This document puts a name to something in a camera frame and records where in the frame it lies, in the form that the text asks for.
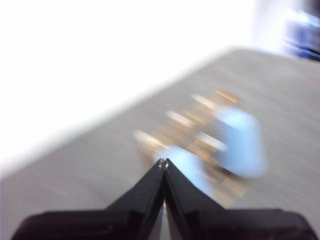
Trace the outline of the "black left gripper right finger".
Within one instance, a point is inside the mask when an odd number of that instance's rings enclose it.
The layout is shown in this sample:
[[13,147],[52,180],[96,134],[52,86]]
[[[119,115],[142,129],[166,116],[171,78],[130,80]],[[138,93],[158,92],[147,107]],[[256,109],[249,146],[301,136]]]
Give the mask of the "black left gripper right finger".
[[164,195],[184,240],[311,240],[306,218],[281,209],[226,209],[164,161]]

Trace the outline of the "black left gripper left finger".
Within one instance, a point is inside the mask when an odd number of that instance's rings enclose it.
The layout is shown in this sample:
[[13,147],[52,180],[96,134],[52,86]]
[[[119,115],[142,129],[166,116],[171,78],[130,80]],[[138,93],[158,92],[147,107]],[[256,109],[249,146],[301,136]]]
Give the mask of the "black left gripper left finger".
[[104,209],[47,211],[24,219],[14,240],[146,240],[162,208],[164,160]]

